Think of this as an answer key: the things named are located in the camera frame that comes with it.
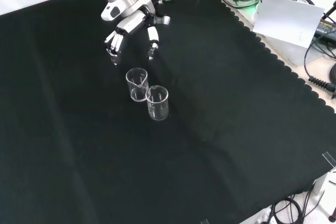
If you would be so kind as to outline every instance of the black tablecloth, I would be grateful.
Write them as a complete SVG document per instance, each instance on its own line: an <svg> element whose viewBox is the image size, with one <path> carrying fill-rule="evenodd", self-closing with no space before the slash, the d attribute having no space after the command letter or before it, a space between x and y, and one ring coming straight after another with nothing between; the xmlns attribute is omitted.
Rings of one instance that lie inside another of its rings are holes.
<svg viewBox="0 0 336 224"><path fill-rule="evenodd" d="M0 17L1 223L239 223L327 172L333 110L219 0L161 10L115 67L106 0L51 0ZM170 93L155 122L129 98L144 67Z"/></svg>

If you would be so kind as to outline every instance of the clear tape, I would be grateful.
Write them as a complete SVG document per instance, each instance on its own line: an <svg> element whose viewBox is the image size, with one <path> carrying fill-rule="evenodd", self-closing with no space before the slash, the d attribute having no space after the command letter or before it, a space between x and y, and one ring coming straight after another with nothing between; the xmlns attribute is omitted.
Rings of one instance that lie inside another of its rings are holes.
<svg viewBox="0 0 336 224"><path fill-rule="evenodd" d="M208 219L202 220L201 224L209 224Z"/></svg>
<svg viewBox="0 0 336 224"><path fill-rule="evenodd" d="M334 158L329 154L329 152L325 152L322 154L322 156L328 161L329 164L331 164L332 168L336 167L336 161Z"/></svg>

